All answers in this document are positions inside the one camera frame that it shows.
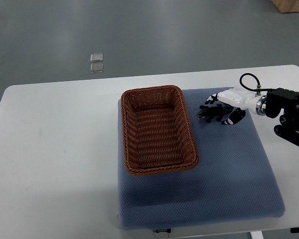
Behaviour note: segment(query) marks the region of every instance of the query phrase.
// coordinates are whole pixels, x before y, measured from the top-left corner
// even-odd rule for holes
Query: green toy alligator
[[[228,107],[223,107],[222,104],[217,104],[217,106],[208,107],[201,105],[200,112],[198,114],[198,119],[201,120],[204,117],[209,117],[206,119],[206,122],[211,123],[211,120],[215,117],[218,122],[221,122],[224,115],[230,114],[234,107],[228,105]]]

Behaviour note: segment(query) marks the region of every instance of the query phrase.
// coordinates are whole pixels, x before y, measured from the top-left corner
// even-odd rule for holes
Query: cardboard box
[[[272,0],[281,13],[299,12],[299,0]]]

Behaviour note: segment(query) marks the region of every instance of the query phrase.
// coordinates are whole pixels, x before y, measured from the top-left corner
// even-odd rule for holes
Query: robotic arm
[[[256,79],[257,89],[247,88],[242,83],[242,78],[246,75]],[[261,89],[257,77],[250,73],[241,76],[240,84],[244,89],[225,90],[211,95],[205,102],[205,104],[213,104],[215,101],[220,101],[236,107],[228,119],[222,121],[222,124],[238,123],[246,115],[245,110],[247,109],[256,115],[270,118],[276,118],[281,109],[284,109],[284,113],[280,116],[280,124],[274,127],[274,132],[279,137],[299,146],[299,92],[282,88]],[[267,91],[267,94],[262,95],[261,91]]]

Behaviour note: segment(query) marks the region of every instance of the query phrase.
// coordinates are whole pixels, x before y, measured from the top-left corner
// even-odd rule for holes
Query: blue fabric mat
[[[183,172],[132,176],[126,171],[119,102],[122,229],[155,230],[284,214],[283,199],[249,112],[231,126],[197,119],[199,105],[226,89],[183,91],[200,156],[197,167]]]

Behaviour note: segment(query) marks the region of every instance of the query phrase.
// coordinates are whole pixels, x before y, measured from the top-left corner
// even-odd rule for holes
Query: brown woven basket
[[[185,104],[177,86],[159,86],[122,94],[126,170],[150,175],[192,169],[198,151]]]

